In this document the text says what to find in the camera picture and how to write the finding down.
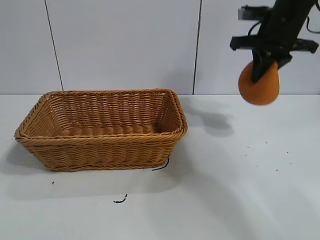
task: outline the orange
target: orange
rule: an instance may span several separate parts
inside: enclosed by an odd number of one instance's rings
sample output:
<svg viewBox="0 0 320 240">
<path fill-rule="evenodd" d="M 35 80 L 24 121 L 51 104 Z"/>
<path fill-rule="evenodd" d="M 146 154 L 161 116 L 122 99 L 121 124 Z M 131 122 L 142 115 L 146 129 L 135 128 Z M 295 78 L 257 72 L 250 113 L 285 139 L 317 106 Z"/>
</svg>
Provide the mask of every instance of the orange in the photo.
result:
<svg viewBox="0 0 320 240">
<path fill-rule="evenodd" d="M 270 104 L 279 95 L 278 63 L 275 61 L 256 83 L 251 81 L 253 65 L 252 61 L 243 69 L 239 77 L 239 92 L 250 104 Z"/>
</svg>

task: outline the black cable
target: black cable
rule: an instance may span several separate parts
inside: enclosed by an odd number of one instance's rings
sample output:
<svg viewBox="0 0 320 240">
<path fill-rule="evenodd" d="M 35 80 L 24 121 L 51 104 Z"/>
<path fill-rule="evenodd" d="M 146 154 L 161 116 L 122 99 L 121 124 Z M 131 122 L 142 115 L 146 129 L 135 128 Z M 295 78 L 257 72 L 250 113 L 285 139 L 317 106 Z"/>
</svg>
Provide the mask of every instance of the black cable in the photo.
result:
<svg viewBox="0 0 320 240">
<path fill-rule="evenodd" d="M 164 166 L 159 167 L 159 168 L 156 168 L 156 169 L 152 169 L 151 171 L 156 171 L 156 170 L 164 169 L 166 166 L 168 166 L 169 160 L 170 160 L 170 157 L 168 157 L 168 161 L 166 162 L 166 164 L 165 164 Z"/>
<path fill-rule="evenodd" d="M 308 30 L 309 33 L 312 34 L 320 34 L 320 31 L 313 31 L 309 28 L 309 24 L 310 24 L 310 17 L 306 18 L 306 29 Z"/>
<path fill-rule="evenodd" d="M 320 5 L 319 5 L 319 1 L 317 1 L 317 2 L 315 3 L 315 6 L 316 6 L 316 8 L 319 10 L 319 12 L 320 12 Z"/>
<path fill-rule="evenodd" d="M 125 195 L 122 201 L 113 201 L 115 204 L 122 204 L 127 199 L 128 194 Z"/>
<path fill-rule="evenodd" d="M 253 31 L 253 29 L 258 26 L 259 24 L 261 24 L 261 21 L 256 22 L 248 31 L 248 36 L 251 36 L 251 32 Z"/>
<path fill-rule="evenodd" d="M 319 12 L 320 12 L 320 5 L 319 5 L 319 2 L 318 2 L 318 1 L 315 3 L 315 6 L 316 6 L 316 8 L 319 10 Z M 309 24 L 310 24 L 310 17 L 308 16 L 308 17 L 306 18 L 306 29 L 308 30 L 309 33 L 312 33 L 312 34 L 320 34 L 320 31 L 313 31 L 313 30 L 311 30 L 311 29 L 309 28 Z"/>
</svg>

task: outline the white table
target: white table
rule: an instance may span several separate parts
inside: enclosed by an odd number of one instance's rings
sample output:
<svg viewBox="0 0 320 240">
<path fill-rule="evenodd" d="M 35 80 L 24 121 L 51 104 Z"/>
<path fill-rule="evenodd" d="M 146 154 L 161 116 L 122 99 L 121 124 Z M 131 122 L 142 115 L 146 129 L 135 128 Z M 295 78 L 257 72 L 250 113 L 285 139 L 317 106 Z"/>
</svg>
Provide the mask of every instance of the white table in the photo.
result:
<svg viewBox="0 0 320 240">
<path fill-rule="evenodd" d="M 181 96 L 189 130 L 166 168 L 73 173 L 13 138 L 38 98 L 0 96 L 0 239 L 320 239 L 320 95 Z"/>
</svg>

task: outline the rectangular basket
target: rectangular basket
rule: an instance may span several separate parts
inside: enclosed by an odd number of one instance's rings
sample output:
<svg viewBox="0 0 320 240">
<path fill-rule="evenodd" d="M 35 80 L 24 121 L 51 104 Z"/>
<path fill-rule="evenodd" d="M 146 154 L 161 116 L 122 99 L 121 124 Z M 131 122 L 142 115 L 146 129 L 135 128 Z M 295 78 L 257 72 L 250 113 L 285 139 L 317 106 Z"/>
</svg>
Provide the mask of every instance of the rectangular basket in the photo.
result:
<svg viewBox="0 0 320 240">
<path fill-rule="evenodd" d="M 187 132 L 169 89 L 53 91 L 14 137 L 54 171 L 153 168 Z"/>
</svg>

